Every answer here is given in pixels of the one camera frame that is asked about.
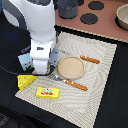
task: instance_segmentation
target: beige cloth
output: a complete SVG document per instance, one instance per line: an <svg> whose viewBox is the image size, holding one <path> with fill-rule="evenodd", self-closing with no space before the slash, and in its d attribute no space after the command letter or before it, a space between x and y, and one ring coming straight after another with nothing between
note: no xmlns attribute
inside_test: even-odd
<svg viewBox="0 0 128 128"><path fill-rule="evenodd" d="M100 60L99 64L84 61L85 74L74 80L87 86L88 90L82 91L64 82L39 76L23 91L18 91L16 97L56 114L81 128L93 128L116 45L62 32L56 46L59 50ZM66 56L60 52L59 60ZM38 87L59 88L59 99L36 98Z"/></svg>

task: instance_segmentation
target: butter package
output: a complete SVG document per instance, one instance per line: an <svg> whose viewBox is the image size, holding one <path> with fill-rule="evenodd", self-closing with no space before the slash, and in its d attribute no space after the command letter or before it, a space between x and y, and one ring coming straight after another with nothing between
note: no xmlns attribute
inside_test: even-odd
<svg viewBox="0 0 128 128"><path fill-rule="evenodd" d="M59 89L38 87L36 97L58 99L59 98Z"/></svg>

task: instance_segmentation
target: wooden handle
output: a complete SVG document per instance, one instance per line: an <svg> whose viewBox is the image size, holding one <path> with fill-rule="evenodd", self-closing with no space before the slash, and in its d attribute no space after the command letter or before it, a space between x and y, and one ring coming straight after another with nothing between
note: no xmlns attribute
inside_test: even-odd
<svg viewBox="0 0 128 128"><path fill-rule="evenodd" d="M93 62L93 63L96 63L96 64L100 63L99 60L96 60L96 59L93 59L93 58L89 58L89 57L85 57L85 56L80 56L80 58L82 60L86 60L86 61Z"/></svg>
<svg viewBox="0 0 128 128"><path fill-rule="evenodd" d="M77 84L77 83L72 82L72 81L70 81L70 80L66 80L65 83L66 83L66 84L69 84L69 85L71 85L71 86L74 86L74 87L76 87L76 88L79 88L79 89L81 89L81 90L84 90L84 91L88 90L86 86Z"/></svg>

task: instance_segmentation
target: table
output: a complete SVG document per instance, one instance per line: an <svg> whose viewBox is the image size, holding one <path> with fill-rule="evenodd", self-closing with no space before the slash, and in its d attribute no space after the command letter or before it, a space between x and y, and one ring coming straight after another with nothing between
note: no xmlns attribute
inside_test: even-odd
<svg viewBox="0 0 128 128"><path fill-rule="evenodd" d="M94 128L127 128L128 127L128 44L85 34L56 26L60 31L78 36L102 40L117 44L117 50L105 86ZM3 14L0 14L0 66L12 72L23 72L18 55L28 53L30 35L10 25ZM15 97L19 90L16 75L9 74L0 68L0 105L19 114L41 119L52 128L78 128L68 121L33 106Z"/></svg>
<svg viewBox="0 0 128 128"><path fill-rule="evenodd" d="M91 1L92 0L84 0L84 4L78 6L78 13L73 19L67 20L61 18L58 10L56 10L56 25L117 41L128 42L127 31L117 25L118 18L116 18L117 9L128 3L102 0L104 8L101 10L92 10L88 7ZM98 21L91 25L84 24L80 18L86 13L95 14L98 17Z"/></svg>

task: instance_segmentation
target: round wooden plate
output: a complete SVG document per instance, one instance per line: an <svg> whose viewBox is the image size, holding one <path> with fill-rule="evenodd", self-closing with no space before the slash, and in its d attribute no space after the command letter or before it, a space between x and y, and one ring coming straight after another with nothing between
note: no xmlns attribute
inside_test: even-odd
<svg viewBox="0 0 128 128"><path fill-rule="evenodd" d="M68 56L58 62L58 72L66 79L78 79L85 72L85 64L79 57Z"/></svg>

